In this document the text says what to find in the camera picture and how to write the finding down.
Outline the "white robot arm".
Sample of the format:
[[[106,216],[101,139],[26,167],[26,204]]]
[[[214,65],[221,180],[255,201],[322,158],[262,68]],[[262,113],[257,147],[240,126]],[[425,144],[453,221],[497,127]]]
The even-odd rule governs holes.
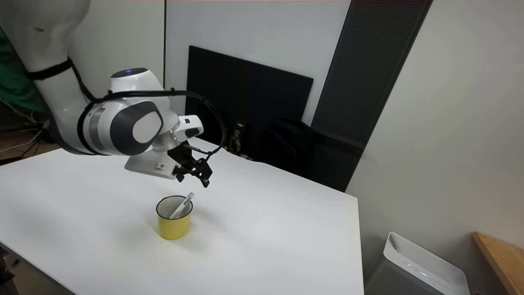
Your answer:
[[[132,172],[209,183],[209,154],[194,157],[194,114],[173,109],[175,88],[163,88],[152,70],[127,67],[111,75],[106,95],[85,85],[68,55],[68,40],[90,0],[0,0],[0,22],[50,116],[58,144],[83,155],[124,155]]]

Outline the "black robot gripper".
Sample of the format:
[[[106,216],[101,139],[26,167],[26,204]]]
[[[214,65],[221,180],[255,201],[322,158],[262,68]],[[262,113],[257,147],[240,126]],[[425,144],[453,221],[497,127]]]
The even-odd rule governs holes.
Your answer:
[[[162,178],[176,178],[181,181],[189,172],[194,175],[203,186],[209,185],[209,176],[212,170],[206,158],[198,158],[189,165],[178,165],[175,158],[171,158],[165,149],[147,149],[144,154],[131,155],[126,163],[126,170],[147,173]]]

